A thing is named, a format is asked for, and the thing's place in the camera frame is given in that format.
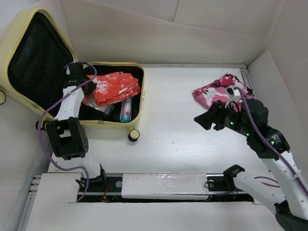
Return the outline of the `lotion bottle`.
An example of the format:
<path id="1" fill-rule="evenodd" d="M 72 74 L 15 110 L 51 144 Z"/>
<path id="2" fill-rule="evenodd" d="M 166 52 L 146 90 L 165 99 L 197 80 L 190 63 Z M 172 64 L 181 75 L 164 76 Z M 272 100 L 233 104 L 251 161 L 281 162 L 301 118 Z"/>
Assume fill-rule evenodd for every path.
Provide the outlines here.
<path id="1" fill-rule="evenodd" d="M 132 98 L 128 98 L 122 102 L 120 112 L 120 122 L 128 123 L 131 120 Z"/>

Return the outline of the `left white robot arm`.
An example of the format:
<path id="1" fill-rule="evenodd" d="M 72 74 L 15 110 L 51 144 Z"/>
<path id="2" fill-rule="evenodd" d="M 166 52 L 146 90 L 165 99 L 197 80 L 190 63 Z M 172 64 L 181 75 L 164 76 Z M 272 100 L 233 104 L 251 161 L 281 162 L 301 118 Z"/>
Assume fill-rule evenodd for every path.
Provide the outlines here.
<path id="1" fill-rule="evenodd" d="M 45 149 L 41 131 L 47 132 L 53 153 L 63 160 L 73 158 L 85 158 L 89 150 L 89 142 L 86 133 L 78 119 L 79 109 L 85 96 L 82 89 L 90 85 L 87 92 L 94 90 L 92 82 L 97 75 L 88 78 L 84 72 L 82 62 L 68 63 L 64 69 L 67 77 L 64 82 L 63 97 L 46 109 L 38 121 L 38 136 L 41 147 Z"/>

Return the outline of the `clear bag with cotton pads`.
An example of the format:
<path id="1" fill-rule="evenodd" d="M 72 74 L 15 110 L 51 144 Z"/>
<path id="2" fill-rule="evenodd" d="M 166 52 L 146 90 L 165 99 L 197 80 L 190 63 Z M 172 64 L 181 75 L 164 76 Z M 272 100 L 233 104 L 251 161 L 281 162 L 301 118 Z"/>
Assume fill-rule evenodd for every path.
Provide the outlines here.
<path id="1" fill-rule="evenodd" d="M 79 117 L 82 119 L 102 120 L 114 110 L 114 105 L 98 105 L 93 94 L 85 96 L 82 100 Z"/>

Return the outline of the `orange white tie-dye cloth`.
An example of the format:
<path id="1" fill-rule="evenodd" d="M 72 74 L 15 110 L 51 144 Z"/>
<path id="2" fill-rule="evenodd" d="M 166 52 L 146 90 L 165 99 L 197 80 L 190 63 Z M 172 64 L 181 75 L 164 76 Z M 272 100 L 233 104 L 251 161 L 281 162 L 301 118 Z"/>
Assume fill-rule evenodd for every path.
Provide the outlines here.
<path id="1" fill-rule="evenodd" d="M 96 76 L 92 82 L 96 84 L 92 94 L 98 106 L 118 103 L 141 92 L 139 80 L 131 73 L 114 72 Z"/>

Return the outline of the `pink camouflage cloth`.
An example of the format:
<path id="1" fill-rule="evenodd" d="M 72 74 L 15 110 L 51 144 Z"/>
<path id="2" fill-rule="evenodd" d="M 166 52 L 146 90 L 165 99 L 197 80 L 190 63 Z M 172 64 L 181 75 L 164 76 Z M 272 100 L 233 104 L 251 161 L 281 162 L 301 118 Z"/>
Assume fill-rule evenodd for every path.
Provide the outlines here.
<path id="1" fill-rule="evenodd" d="M 213 103 L 226 103 L 230 96 L 227 88 L 236 86 L 241 88 L 246 99 L 254 99 L 253 90 L 243 84 L 237 76 L 225 74 L 223 77 L 192 91 L 193 98 L 204 108 L 209 109 Z"/>

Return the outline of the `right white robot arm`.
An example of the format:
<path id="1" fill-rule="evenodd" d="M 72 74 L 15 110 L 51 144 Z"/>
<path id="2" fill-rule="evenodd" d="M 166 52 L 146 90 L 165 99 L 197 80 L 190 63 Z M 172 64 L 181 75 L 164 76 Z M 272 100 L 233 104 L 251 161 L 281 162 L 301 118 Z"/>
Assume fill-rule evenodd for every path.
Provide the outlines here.
<path id="1" fill-rule="evenodd" d="M 308 229 L 308 185 L 294 162 L 290 145 L 281 132 L 268 125 L 268 109 L 259 100 L 249 99 L 236 111 L 223 102 L 215 102 L 194 121 L 205 130 L 229 128 L 246 137 L 277 181 L 281 193 L 251 177 L 239 165 L 223 172 L 222 183 L 229 190 L 242 190 L 264 205 L 285 231 Z"/>

